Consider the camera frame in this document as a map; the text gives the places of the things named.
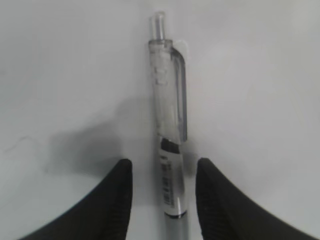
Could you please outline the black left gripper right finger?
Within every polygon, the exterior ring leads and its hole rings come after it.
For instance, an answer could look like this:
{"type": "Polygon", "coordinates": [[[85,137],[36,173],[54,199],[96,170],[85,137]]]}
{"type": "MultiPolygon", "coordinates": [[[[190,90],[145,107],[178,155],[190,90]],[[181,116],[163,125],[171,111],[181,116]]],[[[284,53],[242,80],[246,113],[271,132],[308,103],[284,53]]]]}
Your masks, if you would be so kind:
{"type": "Polygon", "coordinates": [[[205,240],[311,240],[240,191],[208,158],[196,168],[196,209],[205,240]]]}

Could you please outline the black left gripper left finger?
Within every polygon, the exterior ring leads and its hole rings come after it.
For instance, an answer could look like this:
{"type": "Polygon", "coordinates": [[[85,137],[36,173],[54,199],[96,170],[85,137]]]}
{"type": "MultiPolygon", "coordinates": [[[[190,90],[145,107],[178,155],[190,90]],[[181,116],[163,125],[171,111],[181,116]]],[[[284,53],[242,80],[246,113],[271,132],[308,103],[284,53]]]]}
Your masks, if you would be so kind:
{"type": "Polygon", "coordinates": [[[121,159],[81,201],[26,240],[124,240],[132,209],[132,162],[121,159]]]}

